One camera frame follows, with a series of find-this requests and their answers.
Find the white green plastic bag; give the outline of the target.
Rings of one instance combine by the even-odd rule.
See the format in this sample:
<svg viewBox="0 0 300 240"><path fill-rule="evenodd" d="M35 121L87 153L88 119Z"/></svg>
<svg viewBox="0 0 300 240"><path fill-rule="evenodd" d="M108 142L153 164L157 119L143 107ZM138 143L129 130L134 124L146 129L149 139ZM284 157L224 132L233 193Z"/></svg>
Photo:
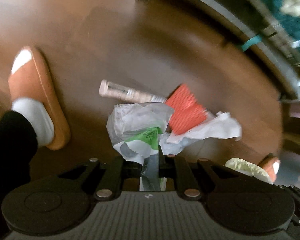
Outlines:
<svg viewBox="0 0 300 240"><path fill-rule="evenodd" d="M165 191L159 177L159 141L174 109L160 102L115 105L107 131L113 148L126 161L141 165L140 191Z"/></svg>

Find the red foam net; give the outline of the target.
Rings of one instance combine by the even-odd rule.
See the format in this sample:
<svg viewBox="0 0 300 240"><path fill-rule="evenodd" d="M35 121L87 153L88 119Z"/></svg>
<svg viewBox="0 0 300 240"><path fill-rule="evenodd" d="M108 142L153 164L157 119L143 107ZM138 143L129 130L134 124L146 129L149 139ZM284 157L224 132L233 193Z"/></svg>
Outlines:
<svg viewBox="0 0 300 240"><path fill-rule="evenodd" d="M206 108L197 102L186 84L181 84L165 104L174 109L169 127L176 135L186 133L207 119Z"/></svg>

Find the clear plastic tube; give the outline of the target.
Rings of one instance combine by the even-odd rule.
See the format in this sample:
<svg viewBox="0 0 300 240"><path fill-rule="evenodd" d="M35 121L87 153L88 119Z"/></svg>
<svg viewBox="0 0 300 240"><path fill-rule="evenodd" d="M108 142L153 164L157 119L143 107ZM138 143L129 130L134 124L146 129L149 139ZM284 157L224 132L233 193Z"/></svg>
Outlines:
<svg viewBox="0 0 300 240"><path fill-rule="evenodd" d="M102 80L99 87L99 95L106 98L115 98L131 103L159 102L165 103L166 98L140 90L122 86L107 80Z"/></svg>

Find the white sock foot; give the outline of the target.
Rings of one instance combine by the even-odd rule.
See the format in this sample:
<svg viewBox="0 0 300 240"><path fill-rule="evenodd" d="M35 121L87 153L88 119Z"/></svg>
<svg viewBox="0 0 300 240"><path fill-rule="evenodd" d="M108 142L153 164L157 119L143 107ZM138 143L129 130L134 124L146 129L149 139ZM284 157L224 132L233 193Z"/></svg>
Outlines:
<svg viewBox="0 0 300 240"><path fill-rule="evenodd" d="M55 135L55 128L43 103L32 98L18 98L12 102L12 111L24 116L33 127L38 147L49 145Z"/></svg>

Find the orange slipper right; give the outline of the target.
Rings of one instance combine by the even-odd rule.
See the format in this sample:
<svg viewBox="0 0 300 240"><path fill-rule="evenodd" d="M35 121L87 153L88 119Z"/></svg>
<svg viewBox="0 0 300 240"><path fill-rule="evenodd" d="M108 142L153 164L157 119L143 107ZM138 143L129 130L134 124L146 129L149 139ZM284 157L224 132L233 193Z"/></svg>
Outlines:
<svg viewBox="0 0 300 240"><path fill-rule="evenodd" d="M279 171L280 164L281 161L278 157L268 155L258 164L258 166L267 172L271 182L274 183L277 179L277 173Z"/></svg>

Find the orange slipper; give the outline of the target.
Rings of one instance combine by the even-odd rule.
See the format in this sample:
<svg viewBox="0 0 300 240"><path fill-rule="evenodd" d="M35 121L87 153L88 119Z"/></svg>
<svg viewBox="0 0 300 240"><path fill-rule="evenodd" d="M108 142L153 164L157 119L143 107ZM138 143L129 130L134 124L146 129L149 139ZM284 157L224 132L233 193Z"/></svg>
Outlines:
<svg viewBox="0 0 300 240"><path fill-rule="evenodd" d="M25 46L16 55L8 78L11 101L32 98L43 103L52 119L55 135L46 147L60 150L70 140L70 127L55 92L47 63L34 47Z"/></svg>
<svg viewBox="0 0 300 240"><path fill-rule="evenodd" d="M274 183L277 179L277 173L279 171L280 164L281 161L278 157L268 155L258 164L258 166L267 172L271 182Z"/></svg>

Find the orange slipper left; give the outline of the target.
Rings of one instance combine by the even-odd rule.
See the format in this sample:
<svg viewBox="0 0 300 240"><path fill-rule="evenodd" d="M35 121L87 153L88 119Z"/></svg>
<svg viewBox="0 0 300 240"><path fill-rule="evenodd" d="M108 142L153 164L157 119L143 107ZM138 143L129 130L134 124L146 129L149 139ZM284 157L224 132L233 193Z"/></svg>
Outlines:
<svg viewBox="0 0 300 240"><path fill-rule="evenodd" d="M47 63L34 47L25 46L16 55L8 78L11 101L32 98L43 103L52 119L55 135L46 147L60 150L70 140L70 127L55 92Z"/></svg>

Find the grey bed frame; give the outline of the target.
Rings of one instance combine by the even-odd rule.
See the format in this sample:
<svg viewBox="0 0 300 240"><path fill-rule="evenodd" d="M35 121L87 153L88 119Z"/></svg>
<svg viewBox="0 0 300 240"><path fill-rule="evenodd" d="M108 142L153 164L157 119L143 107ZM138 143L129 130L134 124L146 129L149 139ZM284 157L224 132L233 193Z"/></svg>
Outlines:
<svg viewBox="0 0 300 240"><path fill-rule="evenodd" d="M260 0L176 0L203 11L241 51L262 62L285 102L300 102L300 53L294 41Z"/></svg>

